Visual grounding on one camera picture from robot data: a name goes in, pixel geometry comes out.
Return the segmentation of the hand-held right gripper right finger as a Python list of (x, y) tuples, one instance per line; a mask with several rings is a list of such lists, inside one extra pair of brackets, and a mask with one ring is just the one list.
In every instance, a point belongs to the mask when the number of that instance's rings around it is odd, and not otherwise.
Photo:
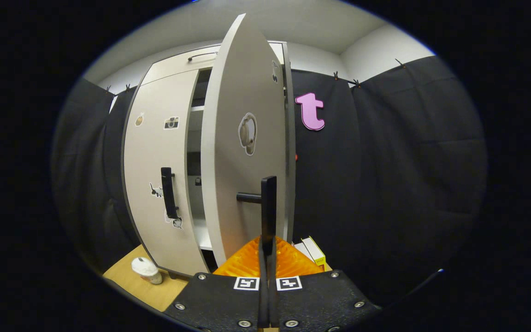
[(269, 323), (280, 330), (348, 330), (375, 317), (369, 300), (341, 270), (324, 272), (277, 237), (269, 263)]

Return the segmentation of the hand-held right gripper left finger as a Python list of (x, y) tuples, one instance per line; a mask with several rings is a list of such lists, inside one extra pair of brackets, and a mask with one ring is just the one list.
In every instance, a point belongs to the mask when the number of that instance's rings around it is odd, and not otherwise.
[(196, 330), (268, 328), (267, 272), (260, 237), (221, 268), (221, 274), (194, 274), (164, 314)]

